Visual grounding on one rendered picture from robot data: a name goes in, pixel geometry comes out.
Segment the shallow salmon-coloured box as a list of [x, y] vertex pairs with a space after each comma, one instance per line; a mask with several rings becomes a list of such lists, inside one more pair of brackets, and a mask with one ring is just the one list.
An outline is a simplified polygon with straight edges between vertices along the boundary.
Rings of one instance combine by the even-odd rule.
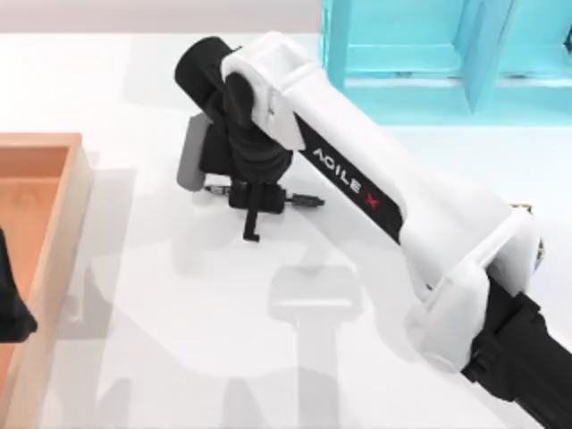
[[0, 228], [38, 330], [0, 344], [0, 429], [37, 429], [92, 172], [79, 133], [0, 132]]

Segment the light blue rack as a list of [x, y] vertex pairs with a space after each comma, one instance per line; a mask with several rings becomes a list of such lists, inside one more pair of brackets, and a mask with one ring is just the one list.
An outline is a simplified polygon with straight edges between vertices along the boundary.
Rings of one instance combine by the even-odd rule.
[[382, 124], [572, 126], [572, 0], [322, 0], [320, 56]]

